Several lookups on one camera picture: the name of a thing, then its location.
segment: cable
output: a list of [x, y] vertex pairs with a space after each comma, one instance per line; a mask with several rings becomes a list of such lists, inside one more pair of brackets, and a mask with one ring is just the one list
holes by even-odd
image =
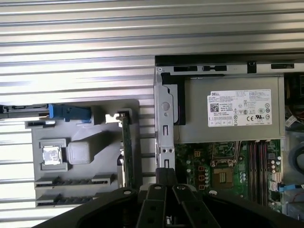
[[297, 197], [297, 196], [299, 196], [299, 195], [302, 195], [302, 194], [304, 194], [304, 191], [302, 191], [302, 192], [299, 192], [299, 193], [295, 194], [295, 195], [294, 195], [294, 197], [293, 197], [293, 200], [292, 200], [291, 202], [292, 202], [292, 203], [294, 203], [294, 202], [295, 202], [296, 197]]

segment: metal bracket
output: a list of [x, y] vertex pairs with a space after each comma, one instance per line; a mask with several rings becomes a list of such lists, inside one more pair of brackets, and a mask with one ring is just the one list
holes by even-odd
[[162, 85], [161, 74], [156, 72], [154, 85], [155, 96], [155, 131], [157, 167], [175, 169], [175, 152], [173, 139], [174, 105], [170, 89]]

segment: small chip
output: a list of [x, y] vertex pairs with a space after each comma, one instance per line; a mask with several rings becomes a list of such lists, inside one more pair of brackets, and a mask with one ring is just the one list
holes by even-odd
[[245, 164], [239, 164], [238, 165], [238, 170], [239, 171], [245, 171]]
[[195, 151], [194, 152], [194, 157], [200, 157], [200, 151]]
[[275, 153], [268, 153], [268, 159], [269, 160], [275, 159], [276, 158], [275, 155], [276, 155]]
[[42, 157], [45, 165], [62, 164], [61, 147], [59, 146], [43, 147]]

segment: screw hole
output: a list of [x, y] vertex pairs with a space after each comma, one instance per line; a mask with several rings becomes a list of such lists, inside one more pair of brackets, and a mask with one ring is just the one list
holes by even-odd
[[148, 223], [153, 224], [154, 223], [154, 218], [148, 218]]
[[207, 219], [202, 219], [202, 220], [201, 220], [201, 223], [202, 223], [202, 224], [208, 224], [208, 220], [207, 220]]

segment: barcode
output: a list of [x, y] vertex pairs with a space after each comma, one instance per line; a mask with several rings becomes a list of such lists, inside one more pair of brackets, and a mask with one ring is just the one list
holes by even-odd
[[212, 113], [219, 112], [219, 105], [218, 104], [210, 104], [210, 112], [212, 112]]

